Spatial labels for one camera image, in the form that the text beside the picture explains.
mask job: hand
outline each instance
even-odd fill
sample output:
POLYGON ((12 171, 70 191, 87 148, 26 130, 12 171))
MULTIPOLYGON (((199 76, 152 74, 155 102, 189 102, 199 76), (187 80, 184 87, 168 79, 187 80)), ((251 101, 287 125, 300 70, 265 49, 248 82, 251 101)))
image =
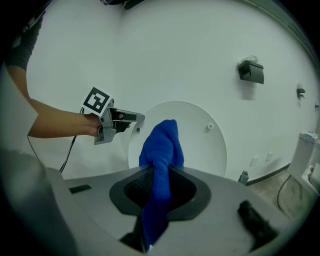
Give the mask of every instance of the hand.
MULTIPOLYGON (((84 116, 88 121, 88 124, 86 125, 86 128, 85 128, 85 130, 86 130, 85 134, 89 135, 89 136, 97 137, 98 136, 98 129, 101 126, 99 117, 93 113, 85 114, 84 116)), ((124 114, 120 114, 119 118, 123 119, 124 114)))

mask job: white wall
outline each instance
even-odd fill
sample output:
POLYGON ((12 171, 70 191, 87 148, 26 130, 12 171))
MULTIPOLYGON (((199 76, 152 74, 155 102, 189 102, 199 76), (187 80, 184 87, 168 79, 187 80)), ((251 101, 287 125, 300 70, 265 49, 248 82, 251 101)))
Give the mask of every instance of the white wall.
MULTIPOLYGON (((43 21, 27 78, 33 98, 74 112, 92 86, 135 112, 168 101, 198 105, 224 136, 226 177, 233 180, 244 170, 255 179, 290 163, 298 134, 316 127, 320 101, 303 47, 267 14, 233 0, 150 0, 124 13, 99 1, 58 0, 43 21), (249 55, 264 66, 263 85, 239 79, 237 62, 249 55), (306 90, 301 102, 297 82, 306 90), (265 162, 270 151, 273 160, 265 162), (249 167, 256 155, 257 166, 249 167)), ((70 141, 32 143, 47 166, 59 168, 70 141)), ((81 136, 64 177, 119 171, 126 157, 120 136, 101 146, 81 136)))
POLYGON ((313 64, 282 25, 256 8, 232 0, 154 0, 125 12, 121 24, 115 78, 122 106, 144 113, 187 101, 204 108, 224 136, 227 178, 246 170, 256 179, 283 167, 299 132, 315 129, 320 90, 313 64), (263 85, 239 79, 237 62, 250 55, 264 66, 263 85), (301 102, 297 82, 306 90, 301 102), (268 152, 273 160, 265 162, 268 152), (257 166, 249 167, 257 155, 257 166))

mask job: white round disc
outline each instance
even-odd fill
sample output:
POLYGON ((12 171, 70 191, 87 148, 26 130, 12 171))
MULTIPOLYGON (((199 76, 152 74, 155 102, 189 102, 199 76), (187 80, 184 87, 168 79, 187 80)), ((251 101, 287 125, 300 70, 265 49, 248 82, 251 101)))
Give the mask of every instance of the white round disc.
POLYGON ((147 137, 157 124, 167 119, 177 122, 184 166, 224 177, 227 151, 218 125, 198 106, 178 101, 151 108, 145 114, 145 120, 135 125, 129 143, 129 167, 139 166, 139 156, 147 137))

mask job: human arm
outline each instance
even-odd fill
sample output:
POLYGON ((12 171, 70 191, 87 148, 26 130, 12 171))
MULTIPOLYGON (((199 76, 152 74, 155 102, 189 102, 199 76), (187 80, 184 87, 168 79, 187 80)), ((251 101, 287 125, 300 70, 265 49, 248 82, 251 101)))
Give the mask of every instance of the human arm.
POLYGON ((14 83, 26 100, 38 113, 29 135, 36 138, 57 138, 76 135, 98 135, 101 126, 94 114, 80 114, 63 111, 30 98, 27 87, 27 73, 19 66, 7 67, 14 83))
POLYGON ((8 72, 20 92, 38 113, 29 135, 37 138, 69 137, 76 135, 98 135, 101 125, 94 114, 80 114, 56 109, 30 98, 27 87, 27 65, 36 44, 42 18, 20 38, 18 46, 12 48, 5 63, 8 72))

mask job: blue towel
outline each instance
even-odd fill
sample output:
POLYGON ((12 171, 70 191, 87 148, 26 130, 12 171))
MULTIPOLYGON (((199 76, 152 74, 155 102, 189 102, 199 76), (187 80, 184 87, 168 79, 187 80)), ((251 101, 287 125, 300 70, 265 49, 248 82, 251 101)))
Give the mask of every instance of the blue towel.
POLYGON ((165 120, 153 128, 139 157, 139 166, 145 165, 155 167, 152 195, 142 209, 142 228, 148 250, 168 225, 167 214, 171 206, 168 166, 184 165, 175 120, 165 120))

